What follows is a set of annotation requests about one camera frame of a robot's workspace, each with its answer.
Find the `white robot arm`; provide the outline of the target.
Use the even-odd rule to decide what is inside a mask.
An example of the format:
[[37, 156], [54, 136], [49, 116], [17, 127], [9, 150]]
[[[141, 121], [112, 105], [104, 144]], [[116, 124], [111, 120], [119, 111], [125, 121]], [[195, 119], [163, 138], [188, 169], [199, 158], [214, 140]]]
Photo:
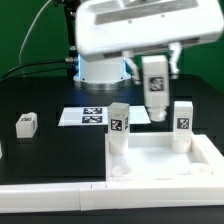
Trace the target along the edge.
[[135, 55], [169, 51], [169, 66], [186, 47], [214, 42], [224, 31], [218, 0], [84, 0], [76, 11], [78, 79], [90, 87], [128, 80]]

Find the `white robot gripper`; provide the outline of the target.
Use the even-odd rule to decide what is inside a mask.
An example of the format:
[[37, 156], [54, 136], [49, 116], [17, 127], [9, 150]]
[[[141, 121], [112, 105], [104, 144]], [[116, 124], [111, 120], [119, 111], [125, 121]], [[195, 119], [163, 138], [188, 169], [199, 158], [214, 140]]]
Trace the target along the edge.
[[77, 51], [87, 61], [123, 56], [135, 84], [134, 54], [169, 46], [171, 77], [177, 79], [182, 47], [214, 42], [223, 32], [218, 0], [88, 0], [76, 12]]

